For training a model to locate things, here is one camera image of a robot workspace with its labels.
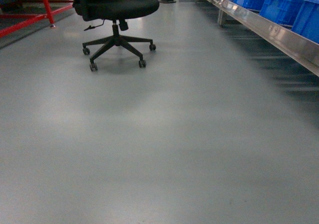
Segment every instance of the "stainless steel shelf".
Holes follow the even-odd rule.
[[[229,0],[207,1],[319,76],[319,44]]]

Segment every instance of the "epoxy floor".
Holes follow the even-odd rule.
[[[318,224],[319,79],[217,14],[129,20],[145,69],[76,14],[0,50],[0,223]]]

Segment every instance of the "black office chair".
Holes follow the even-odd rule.
[[[140,58],[139,66],[141,68],[145,67],[146,61],[143,59],[143,54],[129,44],[129,42],[149,42],[150,50],[154,51],[156,46],[153,44],[153,40],[121,36],[119,34],[117,20],[119,21],[121,31],[124,31],[129,29],[127,22],[125,21],[126,19],[147,16],[155,12],[159,6],[160,3],[158,0],[74,0],[73,7],[75,8],[76,13],[83,17],[83,20],[91,21],[102,19],[102,25],[104,24],[104,20],[113,21],[113,36],[83,43],[83,53],[85,55],[90,54],[90,50],[87,46],[103,44],[103,46],[90,57],[91,71],[98,69],[94,60],[114,45],[123,46],[137,55]],[[93,29],[95,27],[98,26],[89,26],[85,30]]]

